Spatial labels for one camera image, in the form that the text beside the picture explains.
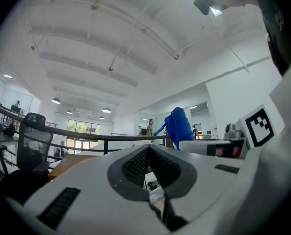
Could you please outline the black bag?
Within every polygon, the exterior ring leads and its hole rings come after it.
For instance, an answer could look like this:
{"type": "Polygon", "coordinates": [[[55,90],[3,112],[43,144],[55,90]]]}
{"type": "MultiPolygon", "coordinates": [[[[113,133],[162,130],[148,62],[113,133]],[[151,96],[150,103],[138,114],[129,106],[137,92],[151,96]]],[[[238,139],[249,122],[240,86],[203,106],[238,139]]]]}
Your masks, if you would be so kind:
{"type": "Polygon", "coordinates": [[[14,136],[16,132],[16,127],[14,126],[13,123],[9,124],[3,131],[3,133],[9,137],[14,136]]]}

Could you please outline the black mesh office chair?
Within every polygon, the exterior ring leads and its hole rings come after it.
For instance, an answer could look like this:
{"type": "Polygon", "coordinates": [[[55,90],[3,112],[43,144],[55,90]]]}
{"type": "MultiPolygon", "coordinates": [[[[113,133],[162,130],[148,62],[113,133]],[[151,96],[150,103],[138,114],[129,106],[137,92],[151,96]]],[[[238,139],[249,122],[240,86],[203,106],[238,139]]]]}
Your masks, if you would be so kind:
{"type": "Polygon", "coordinates": [[[49,182],[47,160],[53,133],[46,129],[46,117],[28,113],[20,124],[16,152],[17,170],[0,182],[0,190],[9,198],[24,204],[39,188],[49,182]]]}

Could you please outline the blue cloth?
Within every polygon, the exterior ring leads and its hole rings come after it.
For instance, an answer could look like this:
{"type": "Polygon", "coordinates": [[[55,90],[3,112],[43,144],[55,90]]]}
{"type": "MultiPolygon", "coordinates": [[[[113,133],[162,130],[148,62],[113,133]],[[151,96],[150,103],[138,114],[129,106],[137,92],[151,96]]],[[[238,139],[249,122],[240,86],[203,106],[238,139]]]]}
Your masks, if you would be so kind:
{"type": "Polygon", "coordinates": [[[180,107],[176,107],[170,115],[165,118],[162,127],[154,132],[154,137],[164,128],[177,150],[179,150],[179,143],[181,141],[194,140],[193,131],[191,130],[185,111],[180,107]]]}

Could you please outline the brown wooden table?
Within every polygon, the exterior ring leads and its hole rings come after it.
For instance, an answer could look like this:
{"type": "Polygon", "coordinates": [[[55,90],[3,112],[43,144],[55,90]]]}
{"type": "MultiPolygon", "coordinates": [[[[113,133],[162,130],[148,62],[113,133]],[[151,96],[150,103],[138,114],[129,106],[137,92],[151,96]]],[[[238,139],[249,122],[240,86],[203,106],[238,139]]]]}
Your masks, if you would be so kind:
{"type": "Polygon", "coordinates": [[[49,173],[48,177],[50,180],[54,180],[59,177],[61,174],[65,173],[67,170],[71,169],[72,167],[76,166],[77,164],[96,158],[97,156],[91,155],[72,155],[69,154],[64,157],[49,173]]]}

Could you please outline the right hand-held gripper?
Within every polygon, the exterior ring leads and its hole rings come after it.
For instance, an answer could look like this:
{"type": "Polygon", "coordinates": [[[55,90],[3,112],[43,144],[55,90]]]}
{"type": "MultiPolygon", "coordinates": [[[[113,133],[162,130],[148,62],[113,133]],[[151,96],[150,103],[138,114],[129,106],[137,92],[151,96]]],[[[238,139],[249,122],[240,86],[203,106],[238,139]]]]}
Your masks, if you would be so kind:
{"type": "Polygon", "coordinates": [[[262,104],[241,117],[235,124],[228,124],[224,134],[226,140],[183,140],[179,142],[179,149],[200,155],[215,156],[216,147],[231,145],[231,141],[242,141],[239,158],[244,159],[249,150],[265,145],[274,136],[273,124],[262,104]]]}

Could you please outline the black metal railing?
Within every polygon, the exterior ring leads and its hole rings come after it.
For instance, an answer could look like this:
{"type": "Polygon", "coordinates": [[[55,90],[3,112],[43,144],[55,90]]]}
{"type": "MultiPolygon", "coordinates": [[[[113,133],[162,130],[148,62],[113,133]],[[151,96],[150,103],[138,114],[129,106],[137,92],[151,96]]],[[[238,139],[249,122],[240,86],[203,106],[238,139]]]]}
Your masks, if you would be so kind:
{"type": "MultiPolygon", "coordinates": [[[[12,120],[15,120],[17,122],[22,123],[23,118],[19,116],[17,113],[12,113],[10,109],[7,109],[5,107],[0,106],[0,112],[6,115],[7,117],[10,117],[12,120]]],[[[107,152],[114,151],[114,149],[108,148],[109,141],[144,141],[144,140],[162,140],[163,145],[166,143],[166,136],[156,136],[156,137],[147,137],[147,136],[107,136],[107,135],[94,135],[94,134],[86,134],[86,133],[79,133],[79,132],[71,132],[67,130],[62,130],[50,126],[45,126],[45,131],[50,132],[52,134],[64,136],[64,137],[71,137],[75,139],[86,139],[89,141],[92,140],[98,140],[98,141],[104,141],[104,148],[102,151],[104,154],[107,154],[107,152]]],[[[84,149],[79,148],[79,150],[82,151],[97,151],[100,152],[101,150],[96,149],[84,149]]]]}

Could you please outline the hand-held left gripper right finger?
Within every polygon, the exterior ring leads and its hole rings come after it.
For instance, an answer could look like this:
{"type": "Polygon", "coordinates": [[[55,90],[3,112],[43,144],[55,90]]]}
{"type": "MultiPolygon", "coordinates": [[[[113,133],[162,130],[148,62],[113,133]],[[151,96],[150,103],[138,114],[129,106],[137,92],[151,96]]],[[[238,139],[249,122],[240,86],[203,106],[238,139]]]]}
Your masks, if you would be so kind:
{"type": "Polygon", "coordinates": [[[277,147],[267,144],[243,161],[150,146],[150,163],[164,189],[163,219],[147,215],[151,235],[247,235],[277,209],[277,147]]]}

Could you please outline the dark wooden pillar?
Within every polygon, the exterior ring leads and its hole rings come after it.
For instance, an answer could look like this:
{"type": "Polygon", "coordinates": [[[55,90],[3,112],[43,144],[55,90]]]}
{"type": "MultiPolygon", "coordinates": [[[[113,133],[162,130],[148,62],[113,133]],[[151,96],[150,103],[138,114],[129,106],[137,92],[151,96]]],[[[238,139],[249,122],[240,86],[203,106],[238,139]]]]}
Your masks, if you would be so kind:
{"type": "Polygon", "coordinates": [[[169,133],[168,133],[167,131],[166,131],[165,136],[166,136],[166,139],[165,139],[165,146],[166,146],[166,147],[169,147],[169,148],[171,148],[171,149],[174,149],[173,141],[172,141],[172,139],[170,138],[169,133]]]}

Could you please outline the large glass window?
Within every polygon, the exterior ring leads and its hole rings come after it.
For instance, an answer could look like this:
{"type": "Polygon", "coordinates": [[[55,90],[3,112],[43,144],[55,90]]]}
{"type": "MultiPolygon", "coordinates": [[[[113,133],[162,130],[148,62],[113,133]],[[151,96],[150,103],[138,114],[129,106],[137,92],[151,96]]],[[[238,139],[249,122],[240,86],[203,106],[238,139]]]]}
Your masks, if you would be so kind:
{"type": "Polygon", "coordinates": [[[77,120],[68,120],[67,130],[86,134],[100,134],[100,125],[95,123],[82,122],[77,120]]]}

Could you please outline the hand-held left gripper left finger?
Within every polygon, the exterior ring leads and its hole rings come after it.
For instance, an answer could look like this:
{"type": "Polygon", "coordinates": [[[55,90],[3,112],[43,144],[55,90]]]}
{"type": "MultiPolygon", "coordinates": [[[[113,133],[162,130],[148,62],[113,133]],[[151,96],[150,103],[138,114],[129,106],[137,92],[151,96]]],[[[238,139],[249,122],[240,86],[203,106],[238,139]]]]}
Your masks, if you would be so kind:
{"type": "Polygon", "coordinates": [[[127,179],[122,165],[147,146],[82,161],[11,209],[34,235],[167,235],[149,194],[127,179]]]}

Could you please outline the person's black shirt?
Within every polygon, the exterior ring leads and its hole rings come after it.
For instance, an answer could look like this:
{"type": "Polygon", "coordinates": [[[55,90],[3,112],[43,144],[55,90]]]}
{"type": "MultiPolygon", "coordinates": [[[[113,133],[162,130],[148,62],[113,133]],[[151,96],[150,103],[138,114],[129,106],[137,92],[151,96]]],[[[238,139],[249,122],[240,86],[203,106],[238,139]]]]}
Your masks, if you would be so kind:
{"type": "Polygon", "coordinates": [[[281,76],[291,65],[291,0],[257,0],[272,60],[281,76]]]}

